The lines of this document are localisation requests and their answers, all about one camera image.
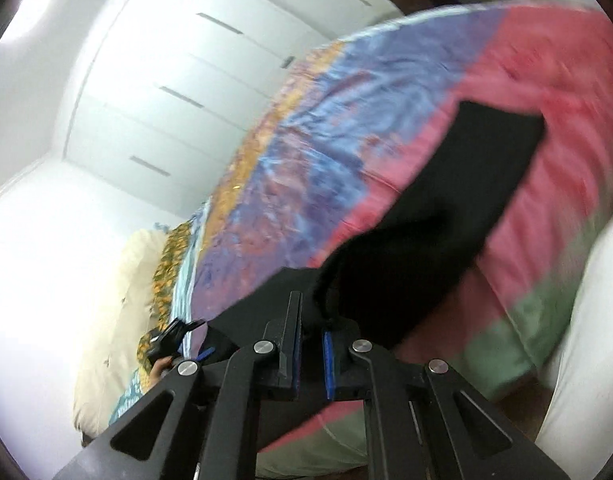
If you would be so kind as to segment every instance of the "bed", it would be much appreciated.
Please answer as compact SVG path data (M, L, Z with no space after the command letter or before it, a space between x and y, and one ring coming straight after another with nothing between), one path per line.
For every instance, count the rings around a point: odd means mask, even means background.
M110 420L148 387L146 350L173 317L213 319L280 267L317 267L374 226L461 100L539 112L547 137L473 267L395 351L408 362L444 358L491 399L538 373L613 214L613 25L563 4L443 7L335 41L296 66L210 201L169 233L152 327ZM185 355L204 336L196 330ZM361 403L331 404L263 450L258 474L361 465L363 432Z

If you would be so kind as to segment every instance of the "white wall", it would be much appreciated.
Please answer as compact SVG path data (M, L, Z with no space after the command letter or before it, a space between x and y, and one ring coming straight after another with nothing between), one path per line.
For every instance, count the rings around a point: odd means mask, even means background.
M74 456L73 388L131 233L183 220L50 159L0 197L0 436L31 480Z
M51 0L25 36L0 42L0 186L51 147L72 66L106 0Z

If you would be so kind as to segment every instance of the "orange patterned fabric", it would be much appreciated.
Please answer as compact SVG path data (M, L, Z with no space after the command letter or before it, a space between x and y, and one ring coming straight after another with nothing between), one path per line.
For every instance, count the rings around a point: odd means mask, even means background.
M146 352L151 348L151 339L163 332L170 321L173 288L189 246L190 226L190 221L184 222L169 233L160 263L155 269L152 313L157 315L158 322L156 327L144 334L138 343L139 378L143 392L148 389L148 375L151 371L151 363L146 357Z
M213 193L211 213L206 221L202 248L209 246L216 233L224 228L224 222L237 203L240 190L246 184L257 164L258 157L269 145L281 120L286 118L301 102L313 80L328 70L341 52L344 43L334 41L330 46L312 51L288 79L280 94L273 101L270 110L258 125L244 139L227 173L222 177Z

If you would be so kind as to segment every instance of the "black cloth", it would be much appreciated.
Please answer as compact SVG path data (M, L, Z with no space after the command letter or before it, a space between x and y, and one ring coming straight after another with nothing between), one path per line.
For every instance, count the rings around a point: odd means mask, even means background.
M292 290L303 293L307 336L342 316L359 324L362 337L392 348L457 285L543 136L541 116L460 103L437 151L375 228L347 240L319 269L281 269L208 323L203 348L218 348L211 361L261 339L266 323L285 315ZM307 376L310 369L321 393L321 369L302 367ZM287 403L284 409L300 414L290 424L269 422L263 412L262 440L282 436L324 405Z

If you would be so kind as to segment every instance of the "pillow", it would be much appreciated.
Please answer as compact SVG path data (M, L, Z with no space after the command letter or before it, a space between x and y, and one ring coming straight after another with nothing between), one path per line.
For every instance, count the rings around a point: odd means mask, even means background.
M118 397L138 366L139 339L155 324L153 275L165 241L166 234L159 231L135 232L98 307L74 393L74 426L90 437L106 429Z
M613 221L593 247L559 353L535 442L572 479L590 480L613 453Z

